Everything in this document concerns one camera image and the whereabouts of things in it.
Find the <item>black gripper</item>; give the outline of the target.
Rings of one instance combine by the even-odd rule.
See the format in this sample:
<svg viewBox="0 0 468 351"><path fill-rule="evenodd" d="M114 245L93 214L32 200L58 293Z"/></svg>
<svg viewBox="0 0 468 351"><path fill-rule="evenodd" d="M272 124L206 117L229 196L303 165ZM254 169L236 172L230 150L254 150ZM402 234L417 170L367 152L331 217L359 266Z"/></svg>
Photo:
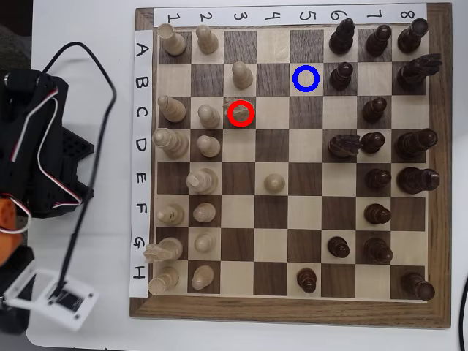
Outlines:
<svg viewBox="0 0 468 351"><path fill-rule="evenodd" d="M21 335L29 325L30 311L13 308L4 302L7 288L20 276L27 265L34 259L34 253L27 246L19 246L10 258L1 266L1 332Z"/></svg>

